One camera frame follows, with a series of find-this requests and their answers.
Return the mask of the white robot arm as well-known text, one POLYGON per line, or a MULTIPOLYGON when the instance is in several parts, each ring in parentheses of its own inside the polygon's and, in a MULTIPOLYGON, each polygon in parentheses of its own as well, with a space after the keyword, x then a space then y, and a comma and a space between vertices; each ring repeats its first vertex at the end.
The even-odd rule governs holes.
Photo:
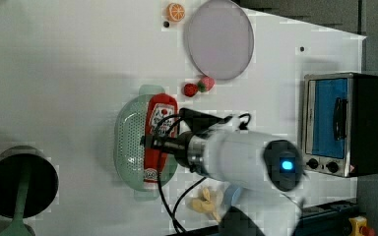
POLYGON ((224 208, 221 236, 292 236, 302 214, 303 160, 282 138, 248 130, 186 131, 176 138, 145 135, 145 148, 170 153, 201 176, 240 191, 224 208))

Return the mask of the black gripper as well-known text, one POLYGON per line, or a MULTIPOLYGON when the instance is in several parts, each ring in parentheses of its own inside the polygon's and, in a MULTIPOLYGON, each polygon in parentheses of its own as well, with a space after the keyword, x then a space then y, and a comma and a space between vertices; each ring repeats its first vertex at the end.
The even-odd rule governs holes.
POLYGON ((189 167, 188 150, 192 138, 192 132, 184 132, 176 138, 160 135, 144 135, 141 137, 140 145, 144 148, 157 149, 161 152, 172 154, 179 165, 189 167))

